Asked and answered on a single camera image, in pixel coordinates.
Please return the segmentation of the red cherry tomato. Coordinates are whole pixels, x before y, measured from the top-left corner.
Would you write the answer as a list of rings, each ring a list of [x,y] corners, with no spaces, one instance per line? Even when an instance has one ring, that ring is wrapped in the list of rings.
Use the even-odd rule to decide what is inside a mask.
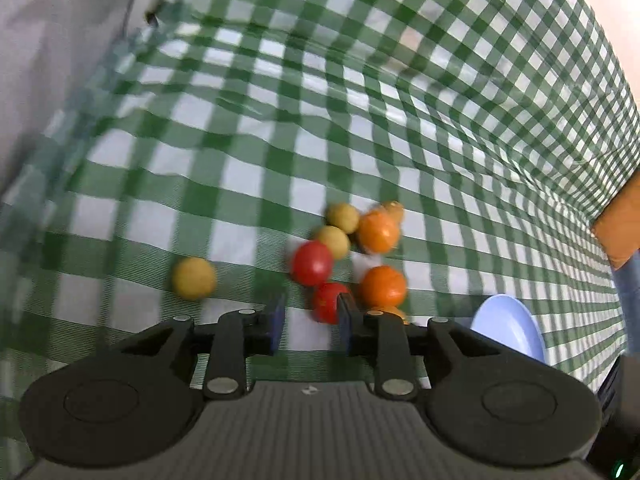
[[[291,263],[292,279],[307,287],[326,282],[333,269],[333,257],[325,244],[310,240],[294,252]]]
[[[337,323],[337,298],[341,294],[349,294],[349,289],[340,283],[326,282],[316,287],[311,303],[314,318],[318,322]]]

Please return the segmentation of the orange tangerine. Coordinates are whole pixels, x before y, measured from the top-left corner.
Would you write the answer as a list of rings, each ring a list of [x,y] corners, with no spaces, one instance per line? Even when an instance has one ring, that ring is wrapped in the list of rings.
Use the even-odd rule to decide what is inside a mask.
[[[367,270],[359,284],[362,301],[369,308],[398,308],[407,296],[405,275],[391,266]]]
[[[356,237],[368,254],[387,254],[399,242],[400,227],[386,209],[378,207],[360,217]]]

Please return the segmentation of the lone yellow longan fruit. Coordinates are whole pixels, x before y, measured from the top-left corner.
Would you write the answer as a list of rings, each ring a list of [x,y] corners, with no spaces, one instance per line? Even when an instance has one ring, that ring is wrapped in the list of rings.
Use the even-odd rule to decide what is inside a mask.
[[[216,286],[216,269],[203,258],[183,258],[172,269],[172,291],[184,300],[204,299],[214,292]]]

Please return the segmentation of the light blue plate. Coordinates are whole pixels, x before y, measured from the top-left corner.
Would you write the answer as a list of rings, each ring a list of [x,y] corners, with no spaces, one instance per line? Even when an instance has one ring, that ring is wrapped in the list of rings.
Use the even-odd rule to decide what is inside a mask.
[[[487,298],[476,311],[471,330],[512,350],[547,363],[547,348],[533,315],[520,300],[497,294]]]

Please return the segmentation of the small yellow longan fruit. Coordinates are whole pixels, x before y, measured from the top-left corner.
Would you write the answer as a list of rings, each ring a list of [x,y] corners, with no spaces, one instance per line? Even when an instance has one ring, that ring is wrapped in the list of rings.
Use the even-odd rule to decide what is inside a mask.
[[[396,223],[401,224],[405,218],[405,208],[397,200],[382,203],[382,208]]]

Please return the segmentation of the orange cushion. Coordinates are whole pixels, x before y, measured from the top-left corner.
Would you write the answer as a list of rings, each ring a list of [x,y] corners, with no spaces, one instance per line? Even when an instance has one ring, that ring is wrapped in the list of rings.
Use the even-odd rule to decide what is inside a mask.
[[[639,250],[639,170],[606,206],[592,227],[614,270],[620,269]]]

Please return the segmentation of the green white checkered cloth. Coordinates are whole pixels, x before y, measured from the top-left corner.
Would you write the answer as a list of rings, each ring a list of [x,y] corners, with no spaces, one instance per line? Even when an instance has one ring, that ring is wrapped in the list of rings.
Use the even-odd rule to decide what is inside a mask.
[[[1,200],[1,474],[28,386],[177,314],[288,292],[255,378],[354,380],[288,256],[326,207],[405,208],[404,310],[505,292],[597,388],[626,349],[592,224],[639,163],[639,112],[586,0],[164,0],[40,133]],[[183,258],[214,292],[178,297]]]

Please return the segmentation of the grey patterned pillow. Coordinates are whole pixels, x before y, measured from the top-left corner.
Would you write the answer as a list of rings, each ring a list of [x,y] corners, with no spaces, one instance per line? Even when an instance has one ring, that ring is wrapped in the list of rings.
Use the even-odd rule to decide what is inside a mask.
[[[160,0],[1,0],[1,184],[116,40]]]

